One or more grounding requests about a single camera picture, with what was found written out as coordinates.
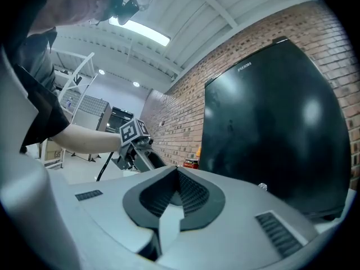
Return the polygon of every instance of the white floor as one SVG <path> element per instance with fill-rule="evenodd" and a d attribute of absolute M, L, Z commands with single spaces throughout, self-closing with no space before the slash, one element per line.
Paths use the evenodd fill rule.
<path fill-rule="evenodd" d="M 89 162 L 77 156 L 71 157 L 71 154 L 66 152 L 63 168 L 54 169 L 61 172 L 69 184 L 94 182 L 109 155 L 110 153 L 100 154 L 101 158 L 96 158 L 96 162 Z M 117 153 L 112 156 L 112 158 L 118 157 Z M 120 170 L 114 162 L 109 161 L 101 180 L 116 179 L 123 176 L 124 171 Z"/>

